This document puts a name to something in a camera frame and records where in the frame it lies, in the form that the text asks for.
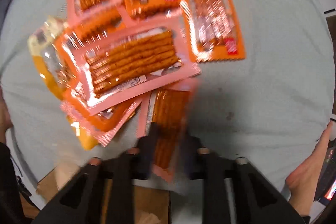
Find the cardboard box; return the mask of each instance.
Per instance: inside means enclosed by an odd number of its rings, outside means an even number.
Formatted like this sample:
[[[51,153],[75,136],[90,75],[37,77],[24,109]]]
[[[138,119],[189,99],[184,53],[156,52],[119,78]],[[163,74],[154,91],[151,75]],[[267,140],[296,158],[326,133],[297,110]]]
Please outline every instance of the cardboard box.
[[[63,168],[58,166],[46,175],[37,186],[36,192],[41,195],[46,202],[49,202],[58,193],[58,183],[56,178],[59,178],[59,172],[65,172]],[[112,187],[112,180],[105,180],[105,190],[102,198],[102,217],[101,224],[105,224],[107,205],[109,194]],[[170,224],[170,194],[169,191],[151,189],[140,186],[134,186],[134,207],[135,207],[135,224]]]

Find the screw head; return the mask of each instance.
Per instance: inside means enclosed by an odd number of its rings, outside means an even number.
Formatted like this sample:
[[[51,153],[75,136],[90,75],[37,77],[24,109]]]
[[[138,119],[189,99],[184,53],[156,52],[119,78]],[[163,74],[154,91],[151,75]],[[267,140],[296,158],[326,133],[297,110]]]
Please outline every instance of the screw head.
[[[199,153],[200,155],[205,155],[205,154],[209,154],[210,150],[207,149],[206,147],[201,147],[197,149],[197,153]]]
[[[92,158],[92,159],[90,159],[89,160],[89,162],[88,162],[88,164],[90,164],[90,165],[100,165],[100,163],[101,163],[101,159],[100,158]]]
[[[245,165],[245,164],[248,164],[249,161],[245,157],[239,157],[239,158],[236,158],[236,163],[239,165]]]
[[[137,155],[140,153],[140,149],[136,148],[136,147],[132,147],[130,149],[127,150],[127,153],[130,155]]]

